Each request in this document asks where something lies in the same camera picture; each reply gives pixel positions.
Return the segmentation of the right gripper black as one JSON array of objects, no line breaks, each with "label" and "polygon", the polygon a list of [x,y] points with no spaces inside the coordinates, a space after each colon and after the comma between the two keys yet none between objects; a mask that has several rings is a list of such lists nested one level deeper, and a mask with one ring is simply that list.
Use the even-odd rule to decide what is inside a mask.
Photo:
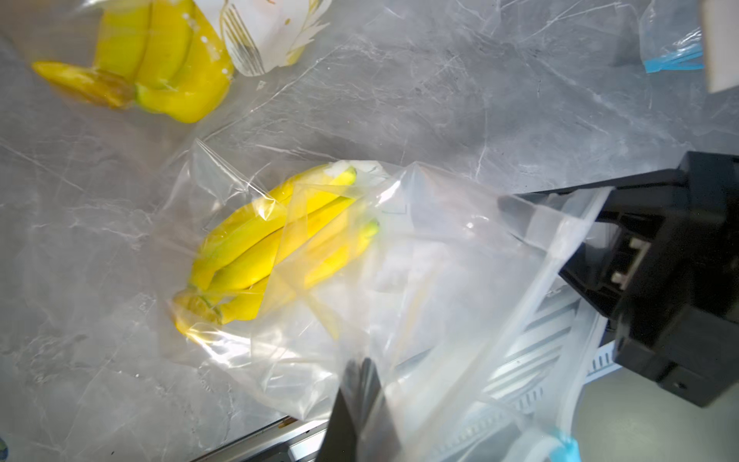
[{"label": "right gripper black", "polygon": [[738,159],[690,151],[662,169],[498,198],[527,232],[537,207],[609,224],[595,259],[582,246],[561,277],[615,332],[616,362],[706,407],[738,380]]}]

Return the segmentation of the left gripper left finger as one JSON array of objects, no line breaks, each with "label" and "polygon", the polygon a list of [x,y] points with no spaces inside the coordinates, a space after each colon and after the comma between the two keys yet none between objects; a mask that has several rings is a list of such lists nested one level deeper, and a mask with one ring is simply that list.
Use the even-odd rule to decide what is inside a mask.
[{"label": "left gripper left finger", "polygon": [[356,461],[357,428],[361,409],[362,372],[346,369],[319,449],[317,462]]}]

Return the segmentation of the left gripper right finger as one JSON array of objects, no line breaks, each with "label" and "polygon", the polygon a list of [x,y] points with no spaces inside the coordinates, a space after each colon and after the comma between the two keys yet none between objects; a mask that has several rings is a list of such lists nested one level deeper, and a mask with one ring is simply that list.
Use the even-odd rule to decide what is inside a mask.
[{"label": "left gripper right finger", "polygon": [[396,461],[400,439],[375,362],[361,362],[359,379],[357,460]]}]

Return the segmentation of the yellow banana bunch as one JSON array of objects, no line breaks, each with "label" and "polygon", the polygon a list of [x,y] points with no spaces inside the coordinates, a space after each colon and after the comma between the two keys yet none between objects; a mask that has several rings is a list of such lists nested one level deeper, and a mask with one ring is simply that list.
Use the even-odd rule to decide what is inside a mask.
[{"label": "yellow banana bunch", "polygon": [[370,180],[374,166],[340,161],[298,173],[271,191],[258,192],[204,239],[188,287],[173,298],[177,331],[194,338],[200,321],[228,325],[252,321],[275,266],[299,249],[314,259],[304,277],[312,288],[364,253],[379,231],[377,221],[353,225],[351,190]]},{"label": "yellow banana bunch", "polygon": [[235,68],[194,1],[110,1],[88,67],[36,61],[52,86],[98,106],[133,105],[182,123],[201,121],[229,93]]}]

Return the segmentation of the zip-top bag with label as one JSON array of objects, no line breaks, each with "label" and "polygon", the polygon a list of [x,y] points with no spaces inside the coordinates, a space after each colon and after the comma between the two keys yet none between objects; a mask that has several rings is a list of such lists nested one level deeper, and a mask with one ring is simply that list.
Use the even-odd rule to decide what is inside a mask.
[{"label": "zip-top bag with label", "polygon": [[328,1],[4,1],[1,31],[65,94],[196,123],[238,77],[298,62]]}]

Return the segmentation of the zip-top bag blue zipper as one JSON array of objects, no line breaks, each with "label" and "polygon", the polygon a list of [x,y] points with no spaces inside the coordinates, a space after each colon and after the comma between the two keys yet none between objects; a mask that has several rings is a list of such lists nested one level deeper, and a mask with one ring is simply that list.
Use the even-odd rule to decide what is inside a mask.
[{"label": "zip-top bag blue zipper", "polygon": [[639,19],[640,56],[646,73],[704,69],[695,0],[652,0]]}]

